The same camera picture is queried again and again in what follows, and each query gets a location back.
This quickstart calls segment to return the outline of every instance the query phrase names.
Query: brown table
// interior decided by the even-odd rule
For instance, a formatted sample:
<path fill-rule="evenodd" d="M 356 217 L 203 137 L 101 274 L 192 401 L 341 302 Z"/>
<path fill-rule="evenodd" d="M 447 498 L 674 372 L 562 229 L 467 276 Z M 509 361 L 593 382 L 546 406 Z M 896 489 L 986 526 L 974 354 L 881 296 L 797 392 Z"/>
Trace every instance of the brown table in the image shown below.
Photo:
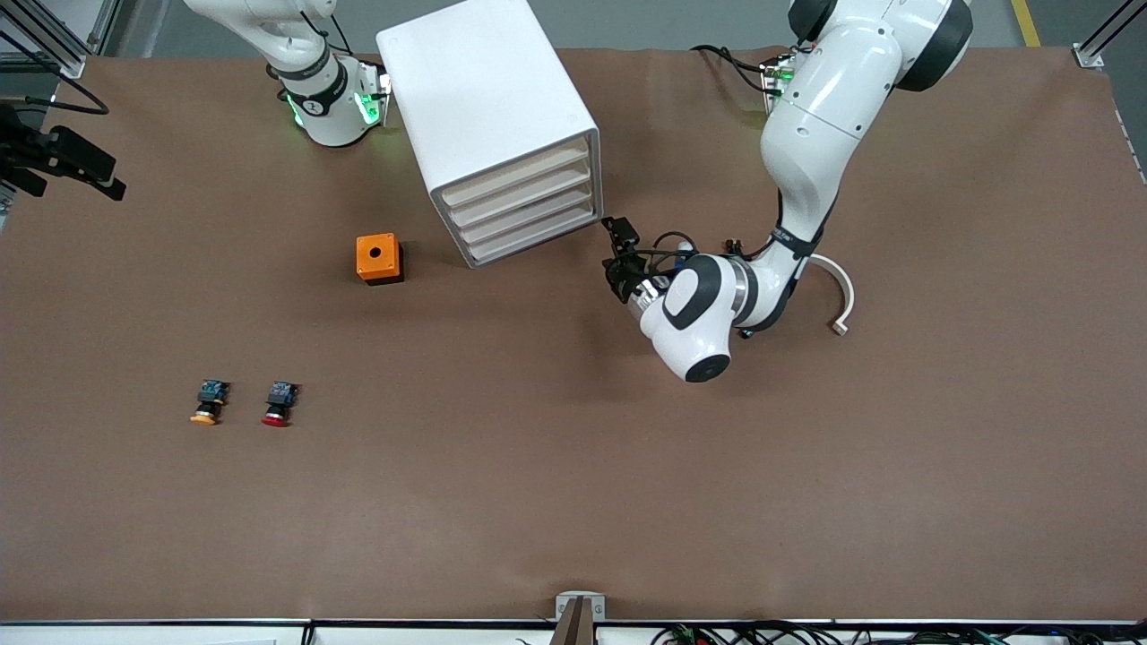
<path fill-rule="evenodd" d="M 694 53 L 563 52 L 610 215 L 747 246 L 757 96 Z M 781 322 L 660 363 L 586 228 L 465 269 L 400 127 L 309 142 L 263 62 L 93 60 L 127 199 L 0 235 L 0 617 L 1141 617 L 1147 191 L 1101 73 L 980 49 L 896 93 Z M 409 279 L 367 288 L 354 236 Z M 187 421 L 205 378 L 223 425 Z M 290 429 L 260 426 L 274 380 Z"/>

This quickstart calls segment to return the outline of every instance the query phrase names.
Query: robotic arm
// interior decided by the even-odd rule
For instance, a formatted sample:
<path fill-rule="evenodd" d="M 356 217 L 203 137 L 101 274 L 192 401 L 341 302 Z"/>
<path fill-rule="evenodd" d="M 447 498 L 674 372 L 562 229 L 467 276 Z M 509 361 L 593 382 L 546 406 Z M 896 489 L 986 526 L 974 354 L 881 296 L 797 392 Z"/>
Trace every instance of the robotic arm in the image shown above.
<path fill-rule="evenodd" d="M 185 0 L 234 31 L 271 64 L 295 121 L 323 146 L 348 146 L 382 122 L 389 80 L 351 55 L 335 56 L 307 21 L 329 17 L 335 0 Z"/>
<path fill-rule="evenodd" d="M 637 234 L 606 220 L 615 294 L 674 374 L 703 382 L 728 366 L 729 329 L 748 339 L 785 311 L 824 233 L 844 169 L 894 87 L 923 91 L 967 49 L 966 0 L 793 0 L 789 24 L 816 42 L 793 59 L 760 137 L 765 168 L 780 189 L 780 219 L 756 256 L 690 254 L 672 278 L 643 269 Z"/>

